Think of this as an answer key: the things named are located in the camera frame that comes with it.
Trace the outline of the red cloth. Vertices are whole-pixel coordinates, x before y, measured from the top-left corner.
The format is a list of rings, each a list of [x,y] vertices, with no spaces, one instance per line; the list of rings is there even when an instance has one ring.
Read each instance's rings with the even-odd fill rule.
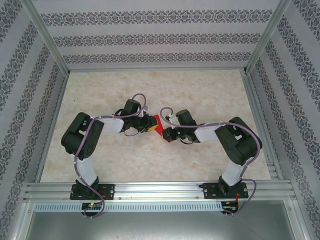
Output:
[[[160,118],[160,116],[158,114],[154,115],[154,117],[157,120],[157,126],[155,127],[154,130],[162,137],[164,128],[163,128],[163,124],[162,124],[161,118]]]

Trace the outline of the grey metal tray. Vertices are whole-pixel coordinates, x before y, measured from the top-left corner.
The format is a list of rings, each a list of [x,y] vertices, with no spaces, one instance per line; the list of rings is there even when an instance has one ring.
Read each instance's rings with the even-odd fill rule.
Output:
[[[235,216],[219,211],[108,212],[29,206],[17,240],[310,240],[292,201],[257,200]]]

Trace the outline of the aluminium frame rail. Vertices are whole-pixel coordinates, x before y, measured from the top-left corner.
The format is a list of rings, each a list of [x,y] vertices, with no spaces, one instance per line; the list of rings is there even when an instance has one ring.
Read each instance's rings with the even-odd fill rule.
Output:
[[[244,70],[241,70],[240,74],[256,125],[257,134],[263,145],[262,150],[268,165],[270,177],[272,180],[284,180],[285,178],[283,177],[254,85]]]
[[[46,163],[46,159],[48,156],[48,152],[50,149],[50,145],[51,145],[51,141],[53,138],[53,134],[54,134],[54,130],[56,127],[56,123],[58,120],[58,116],[59,116],[59,112],[60,112],[60,108],[63,102],[63,97],[66,91],[66,87],[67,87],[67,83],[68,83],[68,79],[69,79],[70,73],[68,73],[64,79],[63,82],[61,84],[59,93],[58,93],[58,98],[56,100],[56,103],[54,105],[54,111],[52,113],[51,119],[50,119],[50,125],[48,127],[48,132],[46,134],[46,138],[44,140],[44,145],[41,151],[41,155],[40,155],[40,159],[39,162],[37,164],[37,168],[35,170],[35,175],[34,178],[32,180],[33,183],[39,183],[41,181],[41,177],[43,174],[43,170],[44,170],[44,166]]]
[[[122,67],[122,68],[84,68],[72,69],[70,73],[98,73],[98,72],[153,72],[153,71],[231,71],[246,72],[244,67]]]

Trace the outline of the aluminium mounting rail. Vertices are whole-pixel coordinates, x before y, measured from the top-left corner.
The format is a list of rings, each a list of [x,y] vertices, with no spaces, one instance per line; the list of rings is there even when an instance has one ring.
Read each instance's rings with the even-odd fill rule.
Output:
[[[253,200],[296,200],[297,196],[289,180],[243,181]],[[205,199],[200,181],[182,182],[115,182],[114,198],[107,201],[180,201],[180,200],[233,200]],[[41,182],[27,185],[25,202],[86,201],[71,200],[72,184],[69,182]]]

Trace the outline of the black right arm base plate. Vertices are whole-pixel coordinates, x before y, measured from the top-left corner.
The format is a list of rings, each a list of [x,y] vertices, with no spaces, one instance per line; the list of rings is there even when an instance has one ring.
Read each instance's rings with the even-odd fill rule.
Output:
[[[205,199],[247,199],[249,197],[247,185],[239,182],[234,186],[207,182],[202,184],[203,195]]]

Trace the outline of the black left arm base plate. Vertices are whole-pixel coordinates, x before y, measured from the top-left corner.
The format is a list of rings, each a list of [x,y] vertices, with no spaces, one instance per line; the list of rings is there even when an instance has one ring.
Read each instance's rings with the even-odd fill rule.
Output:
[[[103,197],[104,200],[113,200],[115,185],[99,183],[96,191]],[[95,192],[82,184],[72,185],[69,198],[71,200],[101,200],[101,198]]]

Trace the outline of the aluminium frame post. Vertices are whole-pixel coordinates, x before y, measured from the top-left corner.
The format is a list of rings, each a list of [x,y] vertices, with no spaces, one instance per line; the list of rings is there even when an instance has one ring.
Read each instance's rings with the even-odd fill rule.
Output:
[[[246,75],[249,75],[252,72],[256,62],[258,61],[265,46],[267,45],[269,39],[271,38],[273,32],[275,31],[277,24],[279,23],[283,14],[287,10],[291,1],[292,0],[279,0],[278,5],[276,6],[273,14],[271,15],[262,35],[260,36],[257,42],[256,47],[254,48],[246,66],[244,67],[244,72]]]
[[[46,44],[48,50],[52,54],[59,69],[62,71],[64,76],[68,76],[70,74],[70,69],[68,68],[63,55],[61,54],[56,42],[54,41],[54,38],[48,30],[43,18],[41,17],[41,14],[38,12],[35,4],[33,3],[33,0],[20,0],[20,2],[36,27],[43,42]]]

